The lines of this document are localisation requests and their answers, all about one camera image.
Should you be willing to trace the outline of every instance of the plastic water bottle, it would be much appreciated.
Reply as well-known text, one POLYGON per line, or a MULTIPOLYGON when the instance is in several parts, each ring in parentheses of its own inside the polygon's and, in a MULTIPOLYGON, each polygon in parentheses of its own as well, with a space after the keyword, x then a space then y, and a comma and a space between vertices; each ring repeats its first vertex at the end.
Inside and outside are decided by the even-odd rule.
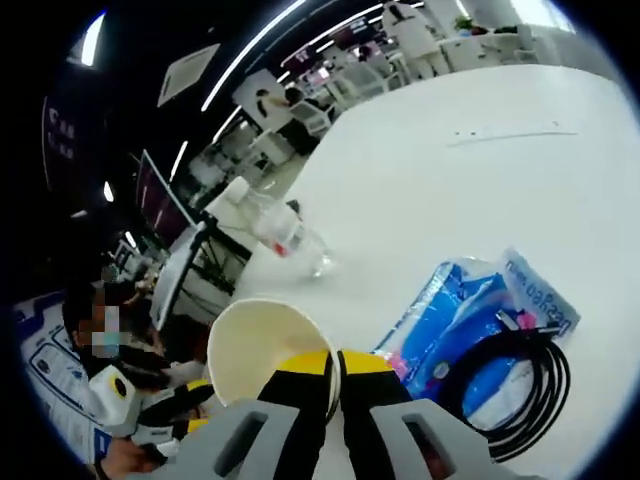
POLYGON ((291 258, 304 274, 318 277, 331 265, 326 244, 282 200, 258 193, 242 177, 222 193, 233 205, 246 229, 279 257, 291 258))

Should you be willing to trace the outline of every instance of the white desk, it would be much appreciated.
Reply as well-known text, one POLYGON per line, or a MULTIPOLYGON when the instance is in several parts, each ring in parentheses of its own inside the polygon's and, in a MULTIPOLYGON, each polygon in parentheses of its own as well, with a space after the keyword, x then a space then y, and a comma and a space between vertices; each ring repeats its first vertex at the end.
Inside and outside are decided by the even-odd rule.
MULTIPOLYGON (((418 82, 343 114, 287 198, 339 268, 293 282, 257 248, 235 298, 291 303, 370 350, 445 259, 517 248, 582 315, 568 402, 515 471, 570 478, 625 413, 640 369, 640 134, 618 87, 540 65, 418 82)), ((353 478, 328 430, 317 478, 353 478)))

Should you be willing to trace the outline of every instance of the white table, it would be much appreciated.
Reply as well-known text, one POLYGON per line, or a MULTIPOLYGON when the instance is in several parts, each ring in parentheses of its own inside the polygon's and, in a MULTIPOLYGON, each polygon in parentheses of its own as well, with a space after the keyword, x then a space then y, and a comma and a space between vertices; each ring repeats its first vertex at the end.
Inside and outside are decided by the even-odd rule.
MULTIPOLYGON (((346 112, 292 186, 338 269, 294 282, 259 246, 235 298, 285 300, 370 350, 436 265, 517 248, 582 315, 564 411, 522 474, 570 478, 606 442, 640 369, 640 134, 618 87, 540 65, 418 82, 346 112)), ((317 478, 353 478, 340 418, 317 478)))

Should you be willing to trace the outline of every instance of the coiled black cable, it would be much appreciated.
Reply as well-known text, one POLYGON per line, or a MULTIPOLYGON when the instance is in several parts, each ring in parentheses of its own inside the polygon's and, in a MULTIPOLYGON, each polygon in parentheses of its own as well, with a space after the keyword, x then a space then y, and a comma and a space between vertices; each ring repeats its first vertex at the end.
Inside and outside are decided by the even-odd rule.
POLYGON ((557 329, 504 331, 474 345, 450 369, 441 383, 437 403, 489 441, 497 462, 514 458, 533 446, 558 418, 569 394, 571 374, 562 350, 551 340, 557 329), (533 368, 531 392, 518 411, 491 430, 471 425, 462 401, 475 375, 491 361, 529 360, 533 368))

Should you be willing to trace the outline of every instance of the bottle cap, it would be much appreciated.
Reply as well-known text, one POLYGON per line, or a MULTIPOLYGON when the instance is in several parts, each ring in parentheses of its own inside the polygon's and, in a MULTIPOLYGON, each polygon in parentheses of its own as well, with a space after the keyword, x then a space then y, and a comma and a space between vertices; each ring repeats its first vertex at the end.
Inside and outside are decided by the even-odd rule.
POLYGON ((229 186, 223 192, 224 198, 226 198, 229 203, 233 203, 237 205, 242 201, 245 195, 249 192, 251 186, 249 182, 247 182, 242 177, 237 177, 234 179, 229 186))

